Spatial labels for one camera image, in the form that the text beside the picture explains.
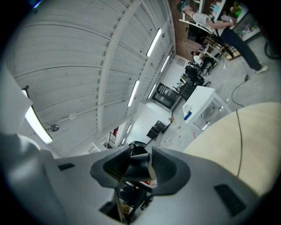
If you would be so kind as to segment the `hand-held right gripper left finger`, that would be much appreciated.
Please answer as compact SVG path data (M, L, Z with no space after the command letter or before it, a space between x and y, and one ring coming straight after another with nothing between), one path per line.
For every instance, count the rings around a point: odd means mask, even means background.
M55 159L28 139L0 136L0 170L12 195L43 225L116 225L102 207L114 203L127 170L127 147Z

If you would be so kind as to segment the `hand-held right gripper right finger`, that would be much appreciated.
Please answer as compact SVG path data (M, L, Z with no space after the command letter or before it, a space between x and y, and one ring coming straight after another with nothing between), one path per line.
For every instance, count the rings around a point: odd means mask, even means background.
M247 184L213 161L165 148L151 152L158 185L136 225L240 225L260 202Z

